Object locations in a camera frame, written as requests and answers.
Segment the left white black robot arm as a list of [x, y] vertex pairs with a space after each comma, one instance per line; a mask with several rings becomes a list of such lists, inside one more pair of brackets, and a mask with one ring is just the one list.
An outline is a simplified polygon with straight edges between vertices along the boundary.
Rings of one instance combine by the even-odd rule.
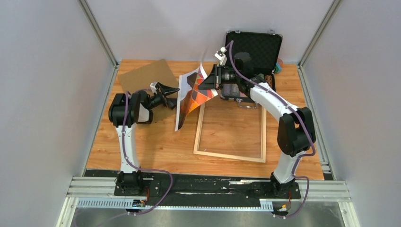
[[177, 106], [177, 99], [170, 96], [179, 91], [178, 87], [153, 82], [150, 88], [133, 93], [125, 91], [114, 96], [108, 118], [117, 132], [120, 145], [121, 167], [116, 182], [117, 189], [133, 195], [144, 192], [145, 183], [136, 151], [136, 128], [139, 124], [151, 124], [153, 109], [158, 106], [173, 110]]

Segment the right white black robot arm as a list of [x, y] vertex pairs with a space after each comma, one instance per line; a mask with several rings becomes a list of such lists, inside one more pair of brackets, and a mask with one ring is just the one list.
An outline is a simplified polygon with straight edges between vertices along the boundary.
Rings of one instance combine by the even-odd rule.
[[303, 157], [316, 153], [315, 128], [309, 108], [299, 108], [274, 91], [265, 75], [256, 73], [247, 52], [226, 56], [223, 47], [215, 53], [219, 60], [212, 72], [199, 85], [200, 90], [222, 89], [225, 84], [236, 84], [241, 93], [266, 109], [278, 122], [277, 143], [281, 150], [279, 162], [270, 177], [270, 191], [283, 197], [295, 182], [295, 172]]

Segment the colourful balloon photo print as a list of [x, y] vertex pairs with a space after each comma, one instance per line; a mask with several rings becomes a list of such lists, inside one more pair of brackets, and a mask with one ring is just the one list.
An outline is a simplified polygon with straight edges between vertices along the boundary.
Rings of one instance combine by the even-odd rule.
[[207, 76], [202, 63], [197, 69], [179, 76], [175, 131], [183, 127], [189, 113], [218, 95], [215, 89], [199, 89]]

